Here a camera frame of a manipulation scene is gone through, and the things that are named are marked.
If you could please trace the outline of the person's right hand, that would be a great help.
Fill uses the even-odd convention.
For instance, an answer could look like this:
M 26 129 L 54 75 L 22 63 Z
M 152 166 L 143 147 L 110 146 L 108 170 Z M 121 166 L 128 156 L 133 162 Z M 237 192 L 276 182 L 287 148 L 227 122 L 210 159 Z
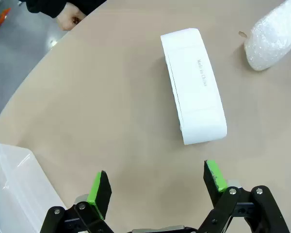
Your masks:
M 85 17 L 86 15 L 78 7 L 67 3 L 56 17 L 56 21 L 63 31 L 70 31 Z

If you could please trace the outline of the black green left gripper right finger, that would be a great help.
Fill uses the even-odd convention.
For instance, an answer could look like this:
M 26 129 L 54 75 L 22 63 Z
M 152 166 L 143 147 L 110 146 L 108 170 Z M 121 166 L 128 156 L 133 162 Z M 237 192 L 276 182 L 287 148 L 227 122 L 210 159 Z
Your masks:
M 246 191 L 228 186 L 214 160 L 204 161 L 203 179 L 213 209 L 199 227 L 200 233 L 225 233 L 235 217 L 244 218 L 253 233 L 289 232 L 268 187 L 259 185 Z

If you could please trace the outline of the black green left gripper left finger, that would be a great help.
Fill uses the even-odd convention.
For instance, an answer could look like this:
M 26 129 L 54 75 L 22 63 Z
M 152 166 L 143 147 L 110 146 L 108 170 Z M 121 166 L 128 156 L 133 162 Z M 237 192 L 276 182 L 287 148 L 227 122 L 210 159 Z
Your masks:
M 105 222 L 112 190 L 105 171 L 97 173 L 91 191 L 85 200 L 69 209 L 61 206 L 49 208 L 42 233 L 111 233 Z

